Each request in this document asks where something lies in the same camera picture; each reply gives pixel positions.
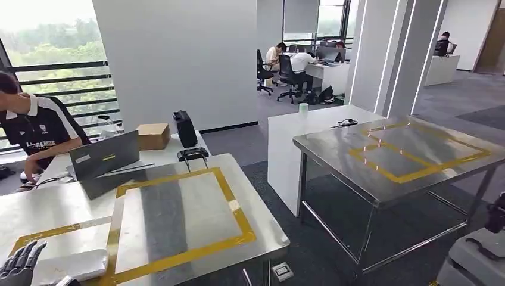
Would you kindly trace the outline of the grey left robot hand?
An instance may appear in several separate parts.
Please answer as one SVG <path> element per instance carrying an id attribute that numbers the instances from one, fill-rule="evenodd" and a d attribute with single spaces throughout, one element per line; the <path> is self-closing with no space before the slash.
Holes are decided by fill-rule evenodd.
<path id="1" fill-rule="evenodd" d="M 46 247 L 46 242 L 31 241 L 19 248 L 12 256 L 1 264 L 1 285 L 28 285 L 33 281 L 33 271 L 38 258 Z"/>

